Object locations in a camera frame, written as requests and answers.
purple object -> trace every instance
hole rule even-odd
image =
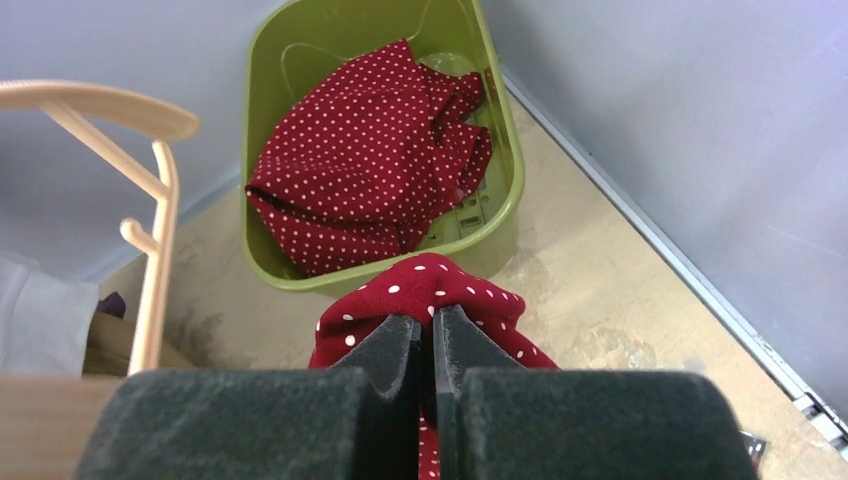
[[[127,302],[118,292],[112,292],[106,298],[97,302],[97,311],[113,317],[124,318],[124,314],[127,313]]]

black object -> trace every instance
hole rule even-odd
[[[132,376],[74,478],[415,478],[420,335],[390,318],[327,370]]]
[[[75,478],[412,480],[419,407],[443,479],[756,479],[705,378],[527,370],[459,306],[423,338],[391,316],[327,370],[131,377]]]

marble surface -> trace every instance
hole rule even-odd
[[[520,293],[519,329],[563,368],[689,369],[765,437],[765,479],[848,478],[839,457],[675,273],[517,104],[527,162],[514,258],[492,280]],[[230,192],[178,230],[166,337],[197,365],[300,368],[333,299],[261,283],[240,244]],[[143,259],[102,286],[138,304]]]

basket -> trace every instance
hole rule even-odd
[[[416,252],[446,255],[467,272],[490,277],[517,248],[524,159],[478,0],[300,0],[277,10],[257,32],[250,52],[242,184],[286,112],[343,63],[401,38],[409,40],[418,62],[449,75],[477,71],[484,77],[486,99],[470,122],[491,132],[489,168],[480,188],[439,217]],[[403,258],[307,278],[245,196],[241,211],[248,263],[262,281],[282,290],[340,295]]]

polka dot fabric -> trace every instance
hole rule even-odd
[[[370,283],[333,304],[315,327],[310,368],[326,368],[347,355],[391,314],[409,315],[432,336],[433,315],[462,305],[475,325],[505,352],[528,368],[556,364],[515,329],[524,300],[494,284],[468,275],[447,258],[423,254],[403,260]],[[438,478],[439,437],[436,427],[419,419],[418,477]]]
[[[477,73],[417,65],[405,40],[334,71],[274,127],[245,187],[285,254],[316,276],[411,252],[492,156],[463,120]]]

